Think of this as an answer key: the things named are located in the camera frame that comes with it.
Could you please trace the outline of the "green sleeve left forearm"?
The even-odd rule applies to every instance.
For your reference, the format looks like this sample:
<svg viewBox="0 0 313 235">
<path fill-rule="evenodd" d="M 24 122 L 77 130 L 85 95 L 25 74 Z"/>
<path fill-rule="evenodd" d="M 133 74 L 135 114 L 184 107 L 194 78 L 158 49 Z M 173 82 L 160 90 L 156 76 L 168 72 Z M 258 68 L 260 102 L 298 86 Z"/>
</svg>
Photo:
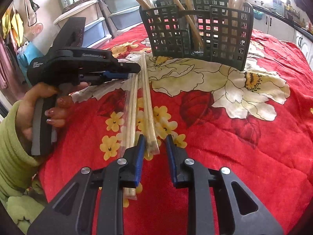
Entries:
<svg viewBox="0 0 313 235">
<path fill-rule="evenodd" d="M 47 204 L 36 173 L 41 160 L 25 152 L 15 130 L 20 102 L 1 122 L 1 203 L 14 224 L 27 233 L 29 226 Z"/>
</svg>

